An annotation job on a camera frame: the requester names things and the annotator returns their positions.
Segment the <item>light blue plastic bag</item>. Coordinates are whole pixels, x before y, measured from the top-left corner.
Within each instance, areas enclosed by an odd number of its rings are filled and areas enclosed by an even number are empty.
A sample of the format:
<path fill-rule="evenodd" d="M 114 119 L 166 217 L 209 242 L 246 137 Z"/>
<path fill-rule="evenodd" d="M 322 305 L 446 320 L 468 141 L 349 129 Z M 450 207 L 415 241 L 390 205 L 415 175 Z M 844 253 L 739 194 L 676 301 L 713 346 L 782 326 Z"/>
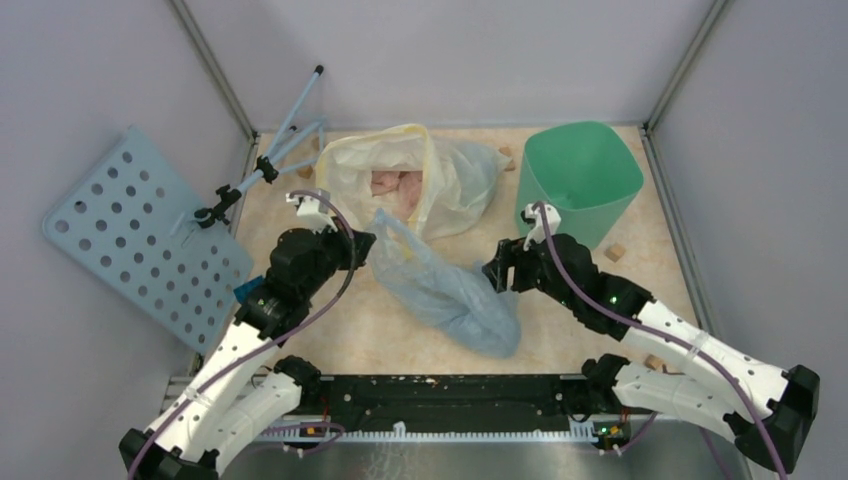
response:
<path fill-rule="evenodd" d="M 421 323 L 479 354 L 508 358 L 522 338 L 518 295 L 497 292 L 482 264 L 444 260 L 400 220 L 378 209 L 367 231 L 376 281 Z"/>

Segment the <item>green plastic trash bin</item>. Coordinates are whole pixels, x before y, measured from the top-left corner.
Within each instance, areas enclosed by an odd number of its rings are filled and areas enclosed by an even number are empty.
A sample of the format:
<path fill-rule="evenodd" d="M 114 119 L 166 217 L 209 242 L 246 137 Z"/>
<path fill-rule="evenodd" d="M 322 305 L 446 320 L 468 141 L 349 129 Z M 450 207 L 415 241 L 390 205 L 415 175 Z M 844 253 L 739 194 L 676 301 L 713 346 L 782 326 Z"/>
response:
<path fill-rule="evenodd" d="M 543 130 L 524 145 L 515 223 L 530 227 L 524 208 L 544 201 L 559 213 L 559 233 L 598 247 L 642 189 L 645 179 L 624 140 L 608 125 L 583 121 Z"/>

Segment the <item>translucent white yellow trash bag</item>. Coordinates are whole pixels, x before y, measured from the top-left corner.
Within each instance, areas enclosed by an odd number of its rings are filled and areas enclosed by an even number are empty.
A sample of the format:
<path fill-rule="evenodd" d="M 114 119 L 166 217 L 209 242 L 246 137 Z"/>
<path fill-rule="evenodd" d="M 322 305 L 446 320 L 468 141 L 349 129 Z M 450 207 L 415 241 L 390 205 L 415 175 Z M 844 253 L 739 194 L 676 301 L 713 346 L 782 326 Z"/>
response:
<path fill-rule="evenodd" d="M 315 180 L 353 228 L 383 211 L 432 240 L 474 226 L 513 165 L 497 148 L 405 124 L 327 144 Z"/>

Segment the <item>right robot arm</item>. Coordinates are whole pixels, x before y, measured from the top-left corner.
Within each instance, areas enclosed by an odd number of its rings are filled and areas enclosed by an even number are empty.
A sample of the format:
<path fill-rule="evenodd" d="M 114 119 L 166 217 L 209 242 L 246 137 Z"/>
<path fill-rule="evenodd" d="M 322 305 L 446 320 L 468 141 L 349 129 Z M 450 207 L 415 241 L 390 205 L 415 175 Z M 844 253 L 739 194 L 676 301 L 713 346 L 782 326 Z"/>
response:
<path fill-rule="evenodd" d="M 794 472 L 818 411 L 820 377 L 744 354 L 687 322 L 650 291 L 601 271 L 567 234 L 499 242 L 482 271 L 498 292 L 538 290 L 587 329 L 643 350 L 678 371 L 651 372 L 612 354 L 585 363 L 586 397 L 600 412 L 619 405 L 674 415 L 733 443 L 748 460 Z"/>

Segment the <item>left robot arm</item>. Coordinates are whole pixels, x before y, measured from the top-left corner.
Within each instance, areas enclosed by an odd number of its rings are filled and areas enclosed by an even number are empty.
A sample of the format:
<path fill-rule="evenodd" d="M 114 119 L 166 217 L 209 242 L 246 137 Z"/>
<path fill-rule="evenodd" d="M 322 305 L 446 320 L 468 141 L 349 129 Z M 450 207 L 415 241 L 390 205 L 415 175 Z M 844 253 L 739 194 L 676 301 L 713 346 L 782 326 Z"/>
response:
<path fill-rule="evenodd" d="M 349 287 L 375 241 L 372 233 L 342 227 L 282 233 L 266 274 L 201 371 L 159 418 L 120 441 L 128 478 L 218 479 L 280 417 L 314 410 L 321 388 L 301 360 L 273 371 L 247 396 L 241 392 L 288 339 L 339 301 L 334 296 L 319 310 L 311 303 L 339 271 L 346 274 L 342 286 Z"/>

